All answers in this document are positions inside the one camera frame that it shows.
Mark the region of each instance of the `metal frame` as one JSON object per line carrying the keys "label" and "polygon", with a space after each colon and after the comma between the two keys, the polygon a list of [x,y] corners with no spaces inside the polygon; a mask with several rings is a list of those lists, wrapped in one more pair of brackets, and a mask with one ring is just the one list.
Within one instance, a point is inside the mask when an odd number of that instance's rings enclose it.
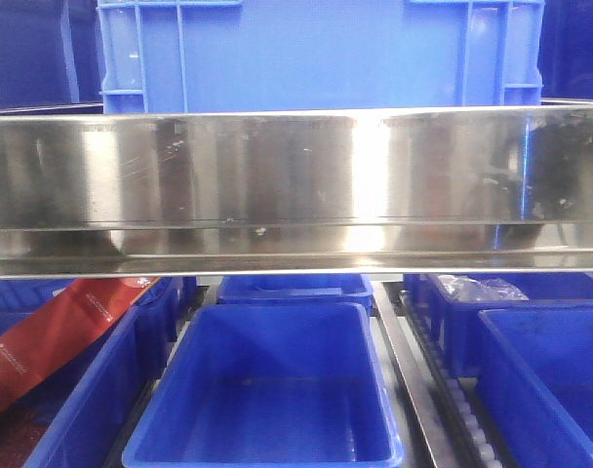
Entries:
{"label": "metal frame", "polygon": [[593,105],[0,117],[0,278],[593,269]]}

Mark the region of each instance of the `plastic bag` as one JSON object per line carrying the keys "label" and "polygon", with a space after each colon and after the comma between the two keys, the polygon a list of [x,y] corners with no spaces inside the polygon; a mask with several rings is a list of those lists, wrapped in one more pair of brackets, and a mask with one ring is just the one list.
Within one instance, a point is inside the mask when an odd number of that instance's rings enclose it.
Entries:
{"label": "plastic bag", "polygon": [[516,286],[500,279],[474,280],[467,276],[438,275],[446,292],[459,302],[529,300]]}

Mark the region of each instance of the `reflective metal surface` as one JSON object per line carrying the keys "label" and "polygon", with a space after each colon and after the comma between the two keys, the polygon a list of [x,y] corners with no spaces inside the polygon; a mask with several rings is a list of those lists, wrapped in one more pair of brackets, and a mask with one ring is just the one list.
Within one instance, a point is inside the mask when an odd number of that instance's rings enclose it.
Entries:
{"label": "reflective metal surface", "polygon": [[0,117],[0,277],[593,269],[593,106]]}

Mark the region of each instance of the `metal rail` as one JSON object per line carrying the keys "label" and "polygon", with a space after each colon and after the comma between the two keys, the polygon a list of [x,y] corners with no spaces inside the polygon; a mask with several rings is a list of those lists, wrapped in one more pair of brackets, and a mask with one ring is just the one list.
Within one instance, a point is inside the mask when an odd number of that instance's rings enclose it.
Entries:
{"label": "metal rail", "polygon": [[0,278],[593,269],[593,105],[0,117]]}
{"label": "metal rail", "polygon": [[396,368],[397,377],[409,394],[431,463],[435,468],[469,466],[467,462],[470,460],[466,456],[464,462],[461,461],[458,448],[455,450],[450,434],[445,429],[445,422],[431,398],[431,391],[404,337],[383,284],[374,283],[373,288],[381,331]]}

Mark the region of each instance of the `red item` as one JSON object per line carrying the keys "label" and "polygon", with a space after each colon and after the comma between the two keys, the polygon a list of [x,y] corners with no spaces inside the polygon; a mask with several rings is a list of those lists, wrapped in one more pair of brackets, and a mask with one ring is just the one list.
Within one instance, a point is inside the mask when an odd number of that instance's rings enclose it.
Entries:
{"label": "red item", "polygon": [[77,280],[2,334],[0,413],[102,336],[158,280]]}

